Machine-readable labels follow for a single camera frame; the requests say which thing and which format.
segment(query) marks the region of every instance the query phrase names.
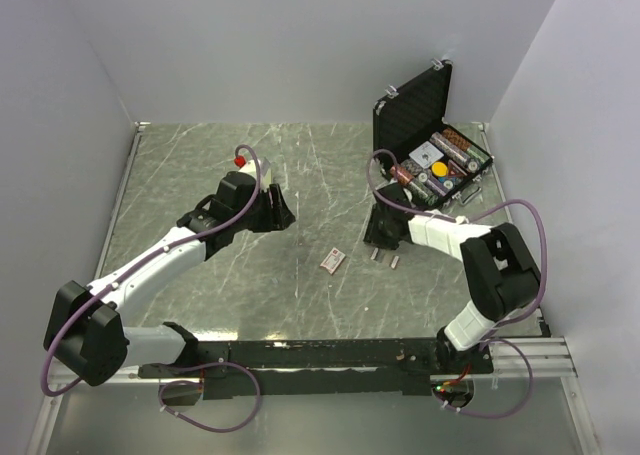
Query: black metal bar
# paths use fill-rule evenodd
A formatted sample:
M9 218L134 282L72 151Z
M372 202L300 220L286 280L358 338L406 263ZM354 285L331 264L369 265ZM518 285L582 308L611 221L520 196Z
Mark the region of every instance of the black metal bar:
M431 375L458 375L467 363L472 373L492 373L488 348L474 349L442 366L435 338L200 342L194 364L220 359L249 368L264 395L402 392L430 395ZM198 378L171 367L145 365L141 378ZM246 376L226 367L206 370L204 398L250 395Z

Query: white wall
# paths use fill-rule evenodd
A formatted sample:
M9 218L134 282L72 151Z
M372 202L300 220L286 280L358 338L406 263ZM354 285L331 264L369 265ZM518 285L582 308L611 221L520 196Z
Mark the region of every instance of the white wall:
M456 64L448 118L493 115L553 0L69 0L142 121L371 120Z
M639 53L638 0L557 0L492 121L507 194L546 222L545 314L607 454L640 447Z
M88 281L132 127L64 0L0 0L0 453L40 408L57 288Z

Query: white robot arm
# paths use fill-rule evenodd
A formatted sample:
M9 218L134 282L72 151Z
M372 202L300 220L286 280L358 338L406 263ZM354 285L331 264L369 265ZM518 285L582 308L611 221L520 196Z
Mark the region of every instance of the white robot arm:
M282 199L280 187L271 183L270 163L260 159L260 192L250 210L238 222L213 235L175 244L230 220L245 207L258 183L257 170L253 161L238 163L242 165L240 170L229 172L220 182L216 194L198 203L195 210L178 220L177 227L144 253L86 287L69 282L60 288L45 334L45 349L81 305L111 285L112 291L67 332L56 349L56 358L94 386L122 367L170 364L178 360L194 337L173 323L153 328L127 327L136 312L170 281L229 245L237 232L245 229L253 232L284 230L295 221ZM134 271L126 280L116 282L159 248L164 253Z
M398 184L380 190L402 206L410 202ZM401 241L435 248L463 262L471 300L438 333L443 363L476 347L501 321L529 305L540 287L540 271L518 229L415 216L382 202L373 206L366 243L395 250Z

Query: marble floor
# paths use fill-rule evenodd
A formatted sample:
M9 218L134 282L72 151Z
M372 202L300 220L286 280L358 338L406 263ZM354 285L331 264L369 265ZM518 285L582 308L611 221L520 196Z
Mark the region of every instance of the marble floor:
M457 126L484 145L477 126ZM462 264L403 244L370 259L362 238L373 196L364 177L370 124L150 125L141 135L103 274L159 240L234 169L233 149L255 148L297 222L284 232L236 236L210 261L172 282L138 314L140 326L175 321L206 339L429 337L467 303ZM493 172L482 193L448 212L475 214L501 201ZM487 219L507 219L500 211ZM331 276L319 268L336 247L347 258ZM536 316L505 335L541 334Z

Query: wire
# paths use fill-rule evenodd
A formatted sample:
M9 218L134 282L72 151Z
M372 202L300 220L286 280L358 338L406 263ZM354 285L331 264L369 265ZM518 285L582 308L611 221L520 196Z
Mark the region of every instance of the wire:
M444 383L442 384L442 386L443 386L443 387L444 387L444 386L447 386L447 387L448 387L448 386L451 386L451 385L458 385L458 384L462 381L462 379L463 379L464 377L466 377L467 375L469 375L469 372L471 372L471 364L470 364L470 363L468 363L468 364L464 367L464 370L462 370L462 373L460 374L460 376L459 376L458 378L456 378L456 379L454 379L454 380L447 380L446 382L444 382Z
M395 209L401 210L403 212L406 213L412 213L413 215L419 215L422 217L432 217L432 218L437 218L439 220L445 220L447 222L455 222L456 219L453 217L450 217L448 215L443 215L441 213L435 213L435 212L422 212L420 210L415 210L413 208L409 208L409 207L405 207L402 206L392 200L389 200L387 197L385 197L384 195L381 195L380 192L378 191L378 189L376 189L375 183L373 182L373 179L371 178L371 164L373 163L374 159L378 156L378 155L388 155L389 157L391 157L391 160L393 161L393 165L396 167L396 170L394 171L394 178L396 180L398 180L398 169L400 168L400 166L398 165L398 159L396 158L396 156L393 154L393 152L386 150L384 148L381 148L379 150L376 150L375 152L373 152L370 156L369 156L369 160L367 160L367 169L366 169L366 174L367 174L367 182L369 183L369 188L371 189L371 192L373 193L373 196L376 197L378 200L386 203L387 205L389 205L390 207L393 207Z
M161 405L161 411L165 411L170 413L171 415L174 415L175 417L179 418L180 420L184 420L185 422L193 425L194 427L197 428L201 428L202 430L206 430L207 432L214 432L214 433L229 433L229 432L235 432L236 430L240 430L241 428L246 427L254 418L255 416L258 414L258 411L260 410L260 406L262 405L262 396L260 394L260 384L258 383L258 379L256 378L256 376L251 373L247 368L243 367L242 365L238 365L237 363L232 363L232 362L212 362L212 363L205 363L202 365L196 365L195 367L188 367L188 368L176 368L176 367L168 367L173 371L176 372L191 372L193 370L204 370L206 368L214 368L214 367L232 367L235 368L237 370L240 370L241 372L245 373L253 382L253 386L256 389L256 401L253 404L253 409L251 410L251 413L249 414L249 416L247 418L245 418L242 422L240 422L237 425L234 425L233 427L229 427L229 428L216 428L216 427L211 427L209 425L204 425L200 422L195 421L193 418L187 417L186 415L174 410L173 408L167 406L164 401L162 400L162 395L164 394L165 390L169 387L174 387L174 386L178 386L178 385L188 385L188 386L193 386L193 387L197 387L198 389L202 388L202 384L199 382L192 382L190 380L175 380L173 382L169 382L166 385L163 385L162 387L160 387L160 389L158 390L158 401L160 402Z
M520 357L522 357L522 360L524 361L524 364L527 366L527 372L529 373L529 384L527 385L527 393L525 393L524 397L522 397L522 400L520 400L513 408L507 410L506 412L502 412L502 413L482 413L482 412L474 412L472 410L466 410L466 409L463 410L461 408L452 407L451 405L446 403L446 400L444 400L436 392L434 392L434 396L438 400L443 402L443 407L445 409L447 409L449 411L452 411L452 412L459 413L461 415L466 415L468 417L484 418L484 419L487 419L487 420L500 420L501 418L507 418L507 417L510 417L512 415L515 415L520 410L522 410L527 403L529 403L529 400L531 399L531 395L533 393L533 369L531 368L531 363L529 362L529 359L522 352L522 350L520 350L520 348L518 348L518 346L515 343L512 343L509 340L505 340L504 338L494 338L494 339L491 339L491 340L488 341L488 343L496 343L496 342L505 343L505 344L509 345L511 348L513 348L516 352L518 352L518 355L520 355Z
M489 215L497 212L498 210L508 207L509 205L522 205L526 207L529 210L529 212L531 212L531 215L533 216L533 219L536 222L536 227L538 228L538 237L540 238L540 287L538 288L538 294L536 295L536 298L533 300L533 302L531 302L529 307L522 314L518 315L517 317L511 318L509 320L503 320L502 322L496 325L496 328L504 327L505 325L510 325L512 323L520 322L528 318L530 315L532 315L533 312L535 312L536 309L540 306L540 303L542 302L545 291L547 289L547 272L548 272L547 235L546 235L546 232L544 231L544 225L542 223L542 218L540 217L540 213L538 213L538 210L536 209L536 207L533 206L533 204L519 198L516 198L513 200L507 200L506 202L500 203L495 207L490 208L486 212L481 213L480 215L475 215L471 217L469 219L469 222L475 223L478 220L482 220L483 218L488 217Z
M233 216L226 222L221 223L220 225L217 225L204 232L196 233L194 235L190 235L188 237L181 238L180 240L175 240L171 243L168 243L167 247L169 248L169 250L179 245L183 245L185 243L189 243L194 240L201 240L214 233L218 233L224 230L225 228L230 227L231 225L236 223L238 220L240 220L240 218L242 218L249 211L249 209L253 205L253 202L255 202L256 198L258 197L258 193L260 192L260 178L261 178L260 163L258 161L258 156L256 155L256 152L253 150L253 148L251 148L248 145L244 145L244 144L238 145L235 150L236 156L239 155L239 152L242 149L247 150L249 152L249 154L251 155L251 158L253 159L253 162L256 165L256 185L253 189L253 193L251 194L251 197L249 198L249 201L247 202L247 204L235 216ZM117 286L116 284L121 284L122 282L127 280L129 277L134 275L136 272L138 272L138 270L144 267L151 260L153 260L158 255L161 255L163 253L165 253L164 247L160 247L154 250L153 252L147 254L145 257L141 258L138 262L133 264L128 270L126 270L119 277L117 277L113 281L113 283L107 285L105 288L100 290L95 296L91 297L89 301L87 301L84 305L82 305L73 315L71 315L71 317L69 317L69 320L65 322L65 324L62 326L60 331L53 338L53 341L49 346L49 350L47 350L47 356L45 358L45 362L42 367L42 372L40 373L40 388L42 389L42 392L45 395L49 397L57 397L58 395L62 395L68 392L81 381L81 379L78 377L73 382L62 387L59 390L51 390L49 388L49 369L51 368L51 362L53 361L56 351L58 350L58 346L60 345L60 342L62 341L64 336L67 334L69 329L73 326L73 324L76 323L93 304L97 303L98 300L103 299L109 293L111 293L114 290L114 286Z

